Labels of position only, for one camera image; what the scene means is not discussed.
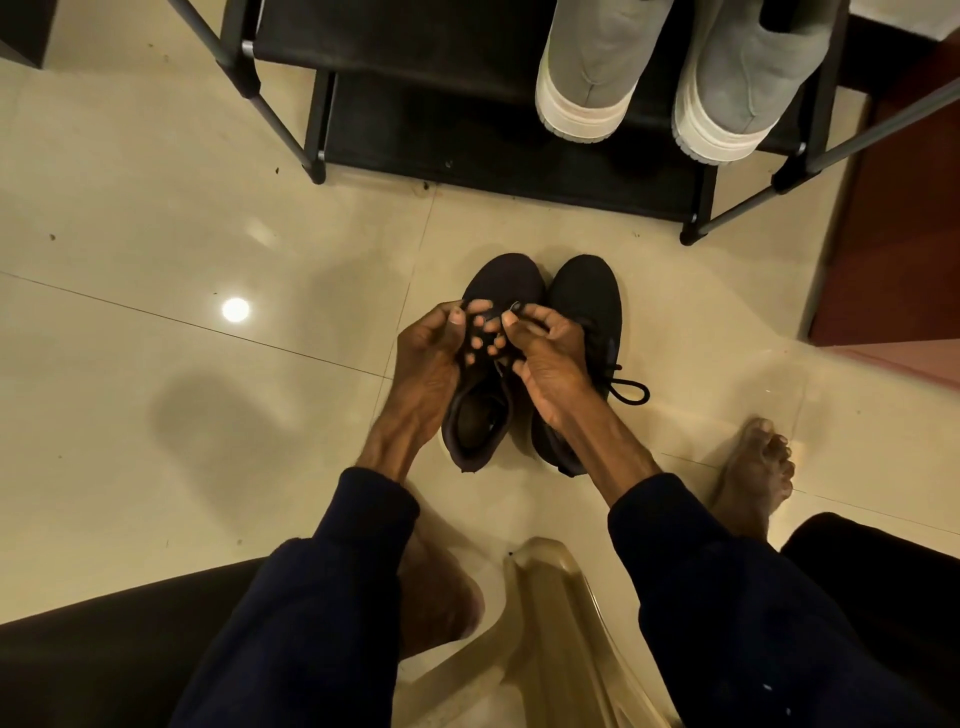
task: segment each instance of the toe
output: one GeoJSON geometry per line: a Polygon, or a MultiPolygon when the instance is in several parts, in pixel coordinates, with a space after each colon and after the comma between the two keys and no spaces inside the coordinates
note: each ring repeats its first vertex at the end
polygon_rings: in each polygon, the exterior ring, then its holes
{"type": "Polygon", "coordinates": [[[773,436],[774,424],[769,420],[757,417],[755,420],[750,420],[743,428],[741,443],[748,449],[763,452],[773,436]]]}

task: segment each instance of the gray shoe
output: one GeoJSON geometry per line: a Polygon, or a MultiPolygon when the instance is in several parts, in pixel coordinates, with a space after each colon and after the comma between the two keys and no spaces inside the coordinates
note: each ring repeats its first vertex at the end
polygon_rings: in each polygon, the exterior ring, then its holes
{"type": "Polygon", "coordinates": [[[827,54],[840,0],[794,0],[783,32],[763,27],[763,3],[697,2],[673,134],[688,155],[707,164],[756,149],[827,54]]]}
{"type": "Polygon", "coordinates": [[[558,0],[537,77],[557,136],[600,141],[623,121],[673,0],[558,0]]]}

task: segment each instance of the foot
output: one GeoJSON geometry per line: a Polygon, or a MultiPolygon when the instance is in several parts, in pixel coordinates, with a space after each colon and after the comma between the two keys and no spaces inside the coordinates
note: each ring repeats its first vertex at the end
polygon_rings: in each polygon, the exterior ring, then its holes
{"type": "Polygon", "coordinates": [[[425,530],[421,516],[397,570],[401,660],[469,637],[483,617],[480,588],[425,530]]]}
{"type": "Polygon", "coordinates": [[[769,420],[751,420],[720,476],[710,513],[734,536],[767,540],[770,514],[793,493],[787,439],[769,420]]]}

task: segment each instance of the black shoe rack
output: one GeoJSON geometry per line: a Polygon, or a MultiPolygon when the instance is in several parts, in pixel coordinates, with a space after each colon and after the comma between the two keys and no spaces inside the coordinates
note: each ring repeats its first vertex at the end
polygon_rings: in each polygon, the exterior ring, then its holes
{"type": "Polygon", "coordinates": [[[675,1],[623,124],[595,144],[556,137],[534,108],[555,0],[227,0],[219,35],[189,0],[169,2],[317,184],[327,162],[344,164],[679,222],[685,245],[960,97],[960,83],[945,86],[889,129],[827,151],[845,2],[826,59],[760,145],[784,165],[711,218],[716,167],[687,157],[670,131],[694,0],[675,1]],[[302,144],[260,95],[257,60],[316,69],[302,144]]]}

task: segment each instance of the black sneaker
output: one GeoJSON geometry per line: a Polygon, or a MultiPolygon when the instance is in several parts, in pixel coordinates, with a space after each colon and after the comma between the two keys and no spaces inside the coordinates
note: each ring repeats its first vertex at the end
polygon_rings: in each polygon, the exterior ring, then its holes
{"type": "MultiPolygon", "coordinates": [[[[485,321],[497,318],[513,303],[542,303],[546,286],[537,264],[526,255],[506,253],[487,263],[473,277],[464,292],[464,301],[489,299],[493,308],[482,315],[485,321]]],[[[467,336],[461,349],[461,362],[467,353],[473,353],[475,363],[461,365],[460,383],[444,415],[441,433],[450,458],[464,473],[476,473],[490,462],[493,452],[503,440],[514,418],[514,398],[524,396],[522,383],[508,367],[501,365],[487,353],[495,333],[486,333],[467,321],[467,336]],[[480,349],[470,345],[470,339],[479,336],[480,349]]],[[[513,345],[507,345],[502,355],[515,358],[513,345]]]]}
{"type": "MultiPolygon", "coordinates": [[[[546,292],[544,305],[584,328],[587,372],[601,397],[606,399],[612,392],[624,404],[644,404],[650,399],[650,390],[643,384],[613,378],[613,373],[621,369],[616,358],[620,352],[623,312],[616,277],[603,258],[577,255],[564,263],[546,292]],[[628,400],[613,389],[614,384],[636,387],[643,395],[639,400],[628,400]]],[[[537,454],[564,475],[573,477],[587,472],[566,440],[536,411],[530,435],[537,454]]]]}

